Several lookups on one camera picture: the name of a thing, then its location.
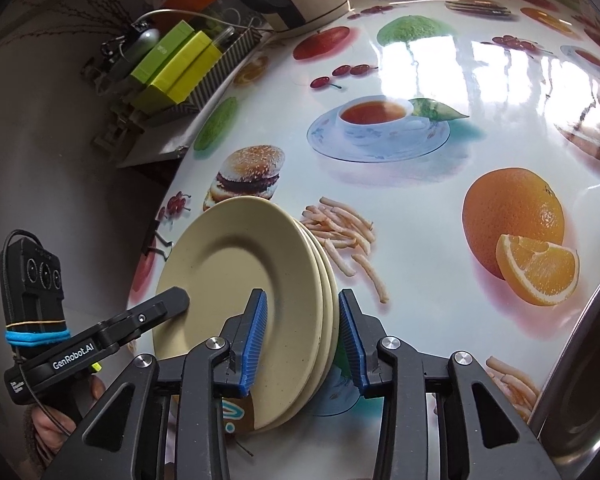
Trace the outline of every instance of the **blue gripper pad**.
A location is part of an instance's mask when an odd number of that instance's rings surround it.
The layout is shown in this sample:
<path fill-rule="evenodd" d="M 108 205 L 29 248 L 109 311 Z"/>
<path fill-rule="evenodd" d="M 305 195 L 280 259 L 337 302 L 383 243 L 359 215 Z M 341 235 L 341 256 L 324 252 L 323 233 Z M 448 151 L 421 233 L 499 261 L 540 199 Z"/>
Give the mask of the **blue gripper pad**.
<path fill-rule="evenodd" d="M 243 332 L 243 327 L 247 326 L 248 333 L 242 351 L 237 350 L 236 362 L 240 359 L 240 381 L 238 389 L 241 396 L 246 397 L 249 389 L 253 386 L 256 380 L 256 371 L 258 369 L 258 359 L 260 358 L 260 350 L 262 349 L 262 341 L 267 328 L 267 293 L 260 288 L 254 288 L 249 297 L 247 307 L 242 314 L 240 328 L 238 329 L 236 338 L 240 337 Z"/>
<path fill-rule="evenodd" d="M 340 292 L 338 300 L 340 303 L 340 337 L 342 338 L 347 360 L 349 361 L 351 379 L 360 391 L 360 394 L 363 394 L 369 386 L 366 376 L 365 352 L 344 292 Z"/>

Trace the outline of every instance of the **rubber band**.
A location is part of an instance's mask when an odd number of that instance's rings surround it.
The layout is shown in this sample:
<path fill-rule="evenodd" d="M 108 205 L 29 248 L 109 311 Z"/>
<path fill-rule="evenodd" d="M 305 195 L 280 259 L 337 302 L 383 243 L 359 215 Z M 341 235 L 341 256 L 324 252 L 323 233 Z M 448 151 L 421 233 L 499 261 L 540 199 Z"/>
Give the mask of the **rubber band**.
<path fill-rule="evenodd" d="M 4 338 L 12 346 L 40 346 L 51 343 L 59 343 L 65 339 L 69 339 L 71 333 L 69 330 L 62 330 L 61 332 L 12 332 L 11 330 L 5 331 Z"/>
<path fill-rule="evenodd" d="M 58 320 L 46 320 L 46 321 L 20 321 L 18 323 L 9 323 L 7 328 L 10 326 L 20 326 L 20 325 L 30 325 L 30 324 L 48 324 L 48 323 L 64 323 L 66 322 L 64 319 Z"/>

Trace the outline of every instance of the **stainless steel pot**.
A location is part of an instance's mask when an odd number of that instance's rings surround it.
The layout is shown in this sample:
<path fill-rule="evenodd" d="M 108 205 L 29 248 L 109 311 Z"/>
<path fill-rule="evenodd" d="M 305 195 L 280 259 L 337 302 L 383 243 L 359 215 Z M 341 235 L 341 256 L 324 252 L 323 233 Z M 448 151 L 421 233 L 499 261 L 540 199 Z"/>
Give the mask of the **stainless steel pot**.
<path fill-rule="evenodd" d="M 600 286 L 549 375 L 529 426 L 564 480 L 600 480 Z"/>

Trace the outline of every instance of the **blue elastic band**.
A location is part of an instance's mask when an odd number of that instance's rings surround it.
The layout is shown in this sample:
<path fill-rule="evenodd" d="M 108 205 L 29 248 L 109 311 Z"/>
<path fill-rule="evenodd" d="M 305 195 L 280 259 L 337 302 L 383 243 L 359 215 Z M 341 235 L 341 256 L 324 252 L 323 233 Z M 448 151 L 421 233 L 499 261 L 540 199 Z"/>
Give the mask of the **blue elastic band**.
<path fill-rule="evenodd" d="M 62 332 L 12 332 L 7 330 L 4 333 L 4 338 L 12 346 L 40 346 L 51 343 L 59 343 L 65 339 L 69 339 L 71 333 L 69 330 Z"/>

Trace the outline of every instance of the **tea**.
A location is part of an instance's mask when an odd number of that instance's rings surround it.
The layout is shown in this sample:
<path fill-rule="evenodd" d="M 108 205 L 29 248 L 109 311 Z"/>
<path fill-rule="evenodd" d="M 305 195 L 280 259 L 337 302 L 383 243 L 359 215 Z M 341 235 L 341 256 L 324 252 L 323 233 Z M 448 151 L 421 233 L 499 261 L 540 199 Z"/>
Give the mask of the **tea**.
<path fill-rule="evenodd" d="M 593 63 L 594 65 L 598 65 L 600 67 L 600 59 L 598 59 L 592 53 L 588 52 L 587 50 L 581 50 L 579 48 L 575 49 L 575 52 L 576 54 L 578 54 L 578 56 L 583 57 L 590 63 Z"/>
<path fill-rule="evenodd" d="M 340 114 L 343 121 L 351 124 L 380 124 L 403 118 L 406 110 L 391 101 L 367 101 L 347 108 Z"/>

